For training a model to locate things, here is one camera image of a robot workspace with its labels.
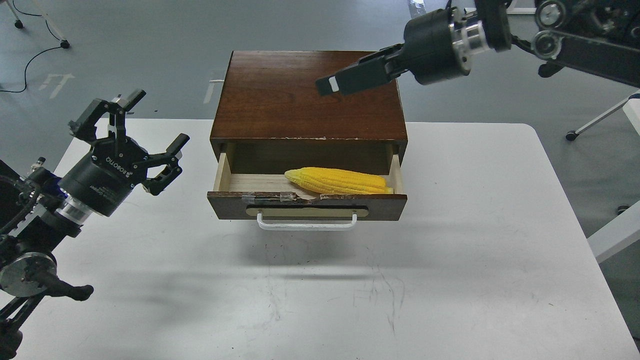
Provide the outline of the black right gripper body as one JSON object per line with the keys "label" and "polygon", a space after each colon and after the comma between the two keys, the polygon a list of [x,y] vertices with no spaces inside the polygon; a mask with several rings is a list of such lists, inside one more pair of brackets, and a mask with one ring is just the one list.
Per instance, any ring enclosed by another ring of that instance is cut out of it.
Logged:
{"label": "black right gripper body", "polygon": [[457,9],[437,9],[411,19],[404,28],[404,43],[387,57],[393,77],[410,72],[418,84],[430,85],[469,75],[466,52],[455,45]]}

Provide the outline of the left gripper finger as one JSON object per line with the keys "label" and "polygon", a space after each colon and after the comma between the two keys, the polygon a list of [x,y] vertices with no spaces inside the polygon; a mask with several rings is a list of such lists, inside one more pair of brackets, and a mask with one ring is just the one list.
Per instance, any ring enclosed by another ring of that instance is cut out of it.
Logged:
{"label": "left gripper finger", "polygon": [[123,146],[127,137],[126,113],[130,112],[146,95],[147,92],[143,89],[135,89],[130,95],[119,96],[113,101],[100,98],[92,100],[77,120],[69,121],[71,136],[90,145],[98,143],[96,123],[104,114],[109,114],[107,138],[114,140],[117,146]]}
{"label": "left gripper finger", "polygon": [[162,171],[155,177],[147,177],[142,181],[142,187],[145,191],[153,196],[157,196],[169,186],[179,175],[182,174],[182,168],[179,166],[181,151],[190,140],[185,133],[180,133],[174,141],[172,141],[163,153],[153,153],[147,155],[141,161],[142,169],[150,169],[154,167],[164,166]]}

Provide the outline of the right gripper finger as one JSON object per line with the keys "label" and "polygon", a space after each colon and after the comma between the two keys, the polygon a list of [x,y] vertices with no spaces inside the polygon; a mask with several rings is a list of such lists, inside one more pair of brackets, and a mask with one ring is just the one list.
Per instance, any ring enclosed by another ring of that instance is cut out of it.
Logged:
{"label": "right gripper finger", "polygon": [[402,43],[382,48],[361,57],[356,63],[334,74],[317,79],[315,87],[318,94],[327,96],[339,92],[342,95],[351,95],[389,84],[405,72],[395,60],[402,48]]}

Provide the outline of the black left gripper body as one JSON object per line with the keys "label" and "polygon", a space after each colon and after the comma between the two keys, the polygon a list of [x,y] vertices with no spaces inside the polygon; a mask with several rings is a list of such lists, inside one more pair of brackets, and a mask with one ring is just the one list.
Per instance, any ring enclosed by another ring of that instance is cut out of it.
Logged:
{"label": "black left gripper body", "polygon": [[109,217],[146,178],[146,170],[133,163],[149,153],[131,137],[117,145],[114,137],[103,137],[59,182],[60,188],[94,212]]}

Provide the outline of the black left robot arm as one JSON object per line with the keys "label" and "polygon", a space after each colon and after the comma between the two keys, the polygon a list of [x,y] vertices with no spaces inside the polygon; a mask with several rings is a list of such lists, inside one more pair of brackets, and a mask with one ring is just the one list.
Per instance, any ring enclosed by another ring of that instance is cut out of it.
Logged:
{"label": "black left robot arm", "polygon": [[77,237],[92,214],[109,217],[141,185],[157,196],[181,173],[181,150],[189,141],[179,134],[162,153],[148,153],[126,133],[126,114],[146,92],[135,89],[113,101],[96,98],[68,127],[90,148],[63,177],[39,159],[26,177],[1,176],[18,191],[22,207],[1,228],[1,289],[12,300],[1,310],[1,358],[16,357],[20,330],[44,297],[86,301],[91,285],[74,286],[57,275],[53,251]]}

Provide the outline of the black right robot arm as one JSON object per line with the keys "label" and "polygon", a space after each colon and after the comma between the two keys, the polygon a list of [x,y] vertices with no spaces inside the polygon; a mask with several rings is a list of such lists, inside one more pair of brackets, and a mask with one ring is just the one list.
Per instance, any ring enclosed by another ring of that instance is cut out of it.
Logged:
{"label": "black right robot arm", "polygon": [[421,85],[467,76],[473,55],[516,46],[543,61],[539,76],[575,69],[620,84],[639,86],[637,0],[536,0],[538,32],[530,40],[510,31],[509,0],[476,0],[464,12],[446,7],[412,18],[403,43],[361,57],[317,79],[321,96],[350,95],[391,82],[406,72]]}

